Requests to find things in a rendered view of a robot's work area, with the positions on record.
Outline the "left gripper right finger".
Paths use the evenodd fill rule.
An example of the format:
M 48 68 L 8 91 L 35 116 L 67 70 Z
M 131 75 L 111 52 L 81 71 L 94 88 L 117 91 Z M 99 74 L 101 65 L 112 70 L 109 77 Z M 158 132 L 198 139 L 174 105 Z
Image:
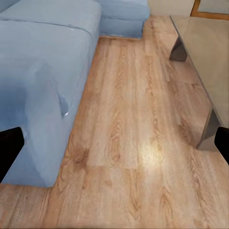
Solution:
M 225 160 L 229 164 L 229 129 L 218 127 L 214 141 L 214 144 L 218 148 L 219 152 L 224 156 Z

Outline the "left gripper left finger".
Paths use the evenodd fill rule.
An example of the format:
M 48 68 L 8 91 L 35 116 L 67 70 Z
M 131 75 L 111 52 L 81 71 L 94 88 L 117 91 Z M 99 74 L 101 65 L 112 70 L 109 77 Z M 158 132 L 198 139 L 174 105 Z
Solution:
M 20 127 L 0 132 L 0 184 L 24 146 Z

